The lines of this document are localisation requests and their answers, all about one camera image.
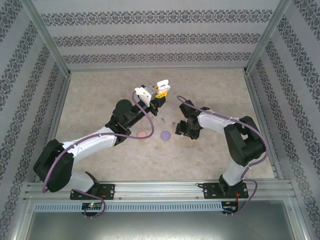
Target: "damask wall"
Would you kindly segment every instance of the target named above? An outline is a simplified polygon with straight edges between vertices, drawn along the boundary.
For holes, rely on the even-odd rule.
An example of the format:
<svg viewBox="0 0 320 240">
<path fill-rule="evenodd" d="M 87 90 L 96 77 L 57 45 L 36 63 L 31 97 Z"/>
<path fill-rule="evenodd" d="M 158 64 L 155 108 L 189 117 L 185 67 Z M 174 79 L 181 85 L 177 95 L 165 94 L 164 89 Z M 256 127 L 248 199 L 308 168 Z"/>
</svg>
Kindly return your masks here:
<svg viewBox="0 0 320 240">
<path fill-rule="evenodd" d="M 251 73 L 283 175 L 320 239 L 320 1 L 293 0 Z"/>
<path fill-rule="evenodd" d="M 35 0 L 71 70 L 245 67 L 279 0 Z"/>
<path fill-rule="evenodd" d="M 19 0 L 0 1 L 0 240 L 48 138 L 65 76 Z"/>
</svg>

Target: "enclosure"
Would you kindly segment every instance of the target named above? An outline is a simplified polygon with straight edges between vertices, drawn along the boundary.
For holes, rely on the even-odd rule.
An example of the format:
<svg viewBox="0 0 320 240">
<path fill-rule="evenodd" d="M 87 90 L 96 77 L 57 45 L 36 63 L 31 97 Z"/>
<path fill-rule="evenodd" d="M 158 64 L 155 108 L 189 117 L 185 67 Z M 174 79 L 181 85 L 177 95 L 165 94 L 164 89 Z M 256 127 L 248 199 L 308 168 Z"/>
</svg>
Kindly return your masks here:
<svg viewBox="0 0 320 240">
<path fill-rule="evenodd" d="M 319 4 L 1 1 L 0 239 L 320 239 Z M 41 192 L 33 166 L 50 140 L 99 130 L 119 100 L 165 79 L 171 88 L 151 138 L 74 164 L 114 184 L 101 217 L 84 219 L 91 201 L 70 200 L 71 189 Z M 220 213 L 233 198 L 206 199 L 197 187 L 217 183 L 231 156 L 218 132 L 175 134 L 185 120 L 177 95 L 251 116 L 266 137 L 268 158 L 246 174 L 257 192 L 239 215 Z M 151 127 L 144 117 L 130 130 Z"/>
</svg>

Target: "speckled floor surface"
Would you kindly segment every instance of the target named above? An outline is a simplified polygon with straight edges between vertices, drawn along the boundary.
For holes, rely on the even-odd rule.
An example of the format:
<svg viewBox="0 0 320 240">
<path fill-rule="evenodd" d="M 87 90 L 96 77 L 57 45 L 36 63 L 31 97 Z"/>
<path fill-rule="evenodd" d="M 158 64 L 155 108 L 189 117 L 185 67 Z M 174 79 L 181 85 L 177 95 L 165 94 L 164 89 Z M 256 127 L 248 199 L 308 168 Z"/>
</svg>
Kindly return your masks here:
<svg viewBox="0 0 320 240">
<path fill-rule="evenodd" d="M 118 146 L 96 152 L 76 163 L 75 169 L 88 171 L 99 181 L 219 178 L 231 161 L 225 136 L 205 129 L 198 140 L 175 135 L 172 122 L 184 119 L 176 95 L 227 116 L 251 116 L 257 124 L 241 69 L 73 73 L 56 138 L 65 142 L 99 130 L 109 121 L 119 100 L 131 100 L 134 88 L 155 85 L 164 79 L 169 80 L 171 89 L 167 102 L 153 120 L 154 135 L 145 140 L 127 139 Z M 131 128 L 134 136 L 139 131 L 148 134 L 150 130 L 146 118 Z M 162 131 L 169 131 L 171 139 L 162 140 Z M 269 160 L 254 166 L 246 177 L 274 178 Z"/>
</svg>

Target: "small purple object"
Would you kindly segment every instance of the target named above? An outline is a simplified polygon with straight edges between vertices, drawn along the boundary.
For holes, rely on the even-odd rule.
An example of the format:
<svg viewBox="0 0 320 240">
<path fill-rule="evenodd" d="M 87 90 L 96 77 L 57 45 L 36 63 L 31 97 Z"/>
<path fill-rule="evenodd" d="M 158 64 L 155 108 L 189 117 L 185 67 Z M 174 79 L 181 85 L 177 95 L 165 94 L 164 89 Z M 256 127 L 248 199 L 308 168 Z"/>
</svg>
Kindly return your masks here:
<svg viewBox="0 0 320 240">
<path fill-rule="evenodd" d="M 163 131 L 163 132 L 161 133 L 161 138 L 162 138 L 163 140 L 169 140 L 170 137 L 171 137 L 171 134 L 170 134 L 170 132 L 168 132 L 168 131 Z"/>
</svg>

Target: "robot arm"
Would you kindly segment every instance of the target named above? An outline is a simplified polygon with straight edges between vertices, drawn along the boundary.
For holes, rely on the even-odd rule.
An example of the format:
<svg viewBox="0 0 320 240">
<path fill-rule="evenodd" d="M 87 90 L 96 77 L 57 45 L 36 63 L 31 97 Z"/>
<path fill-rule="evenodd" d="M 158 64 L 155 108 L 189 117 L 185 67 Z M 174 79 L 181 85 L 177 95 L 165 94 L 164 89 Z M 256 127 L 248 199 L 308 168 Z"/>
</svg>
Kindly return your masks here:
<svg viewBox="0 0 320 240">
<path fill-rule="evenodd" d="M 193 105 L 190 100 L 187 100 L 186 103 Z M 187 120 L 178 123 L 176 134 L 190 137 L 193 140 L 199 137 L 200 130 L 204 128 L 225 134 L 229 153 L 233 159 L 219 178 L 219 188 L 226 195 L 231 187 L 242 182 L 242 175 L 248 166 L 266 151 L 265 145 L 254 131 L 230 119 L 200 112 L 185 104 L 181 104 L 179 108 Z M 201 109 L 214 113 L 207 107 Z M 255 122 L 249 116 L 235 119 L 258 130 Z"/>
<path fill-rule="evenodd" d="M 142 85 L 135 89 L 135 93 L 140 99 L 138 104 L 146 113 L 151 112 L 157 116 L 158 108 L 166 102 L 170 89 L 168 83 L 168 80 L 164 80 L 158 82 L 157 86 Z M 111 148 L 122 143 L 127 139 L 126 136 L 131 134 L 130 128 L 144 116 L 145 114 L 137 105 L 132 105 L 127 99 L 122 99 L 116 104 L 110 121 L 100 130 L 72 141 L 60 143 L 54 139 L 48 142 L 33 166 L 33 170 L 44 182 L 55 159 L 63 151 L 70 148 L 53 168 L 46 184 L 47 188 L 50 192 L 57 192 L 62 188 L 77 189 L 96 196 L 98 181 L 88 172 L 74 170 L 74 163 L 104 148 Z"/>
</svg>

